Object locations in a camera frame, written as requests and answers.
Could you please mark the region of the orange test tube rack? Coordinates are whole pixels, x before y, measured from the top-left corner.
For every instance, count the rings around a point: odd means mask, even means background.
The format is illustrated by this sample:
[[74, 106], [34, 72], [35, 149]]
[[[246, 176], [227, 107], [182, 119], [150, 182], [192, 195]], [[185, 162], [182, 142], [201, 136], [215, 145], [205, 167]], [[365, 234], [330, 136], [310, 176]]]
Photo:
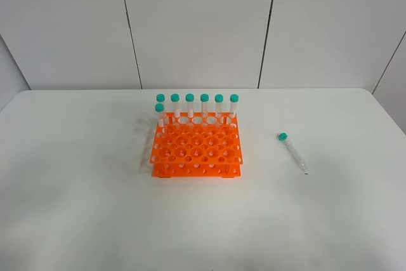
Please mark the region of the orange test tube rack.
[[214, 112], [193, 119], [182, 112], [175, 118], [167, 113], [163, 126], [157, 126], [150, 154], [152, 175], [172, 177], [221, 177], [241, 175], [242, 146], [237, 117], [228, 112], [217, 118]]

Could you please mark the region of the test tube with teal cap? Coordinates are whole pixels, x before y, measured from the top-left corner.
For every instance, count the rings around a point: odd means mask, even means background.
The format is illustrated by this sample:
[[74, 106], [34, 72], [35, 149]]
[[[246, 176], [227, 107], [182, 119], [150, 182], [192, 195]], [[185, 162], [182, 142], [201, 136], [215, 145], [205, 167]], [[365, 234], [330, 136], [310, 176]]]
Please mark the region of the test tube with teal cap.
[[288, 151], [298, 168], [305, 174], [308, 174], [308, 168], [305, 163], [305, 160], [301, 157], [299, 152], [294, 147], [287, 133], [279, 133], [277, 135], [278, 141], [285, 147]]

